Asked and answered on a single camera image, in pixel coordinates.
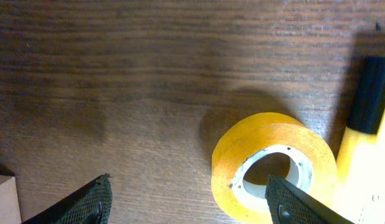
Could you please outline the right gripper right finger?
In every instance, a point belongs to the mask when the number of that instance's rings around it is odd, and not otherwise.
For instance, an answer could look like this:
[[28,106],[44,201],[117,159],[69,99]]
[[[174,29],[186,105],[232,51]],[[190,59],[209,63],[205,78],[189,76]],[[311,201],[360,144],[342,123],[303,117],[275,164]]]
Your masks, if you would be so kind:
[[268,176],[265,198],[276,224],[353,224],[276,175]]

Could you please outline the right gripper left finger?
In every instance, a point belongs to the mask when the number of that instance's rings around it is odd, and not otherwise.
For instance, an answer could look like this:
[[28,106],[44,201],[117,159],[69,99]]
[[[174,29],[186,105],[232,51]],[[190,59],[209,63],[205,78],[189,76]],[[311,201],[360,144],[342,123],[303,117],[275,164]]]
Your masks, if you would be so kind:
[[107,224],[112,199],[110,175],[103,174],[23,224]]

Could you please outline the yellow tape roll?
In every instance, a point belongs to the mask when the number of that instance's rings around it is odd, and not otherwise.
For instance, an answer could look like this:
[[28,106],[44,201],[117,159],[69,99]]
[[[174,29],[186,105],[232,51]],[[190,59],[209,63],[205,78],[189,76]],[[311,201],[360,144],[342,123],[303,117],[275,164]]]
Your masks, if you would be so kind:
[[246,180],[256,163],[286,156],[288,164],[272,161],[269,173],[285,178],[321,203],[331,205],[336,162],[327,143],[298,120],[280,113],[258,113],[233,125],[212,153],[212,194],[218,206],[242,223],[271,223],[266,177]]

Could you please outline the yellow highlighter marker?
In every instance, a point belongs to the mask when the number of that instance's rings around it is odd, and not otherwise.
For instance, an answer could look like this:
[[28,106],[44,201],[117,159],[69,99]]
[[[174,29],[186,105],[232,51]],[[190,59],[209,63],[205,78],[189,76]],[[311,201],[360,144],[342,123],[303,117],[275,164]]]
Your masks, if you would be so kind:
[[353,223],[384,223],[385,55],[363,60],[336,164],[336,212]]

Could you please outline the cardboard box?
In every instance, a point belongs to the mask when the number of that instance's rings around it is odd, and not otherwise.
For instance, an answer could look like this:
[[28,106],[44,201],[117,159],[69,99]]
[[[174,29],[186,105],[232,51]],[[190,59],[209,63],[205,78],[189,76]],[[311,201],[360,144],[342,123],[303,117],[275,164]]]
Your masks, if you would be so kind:
[[21,212],[13,176],[0,175],[0,224],[20,224]]

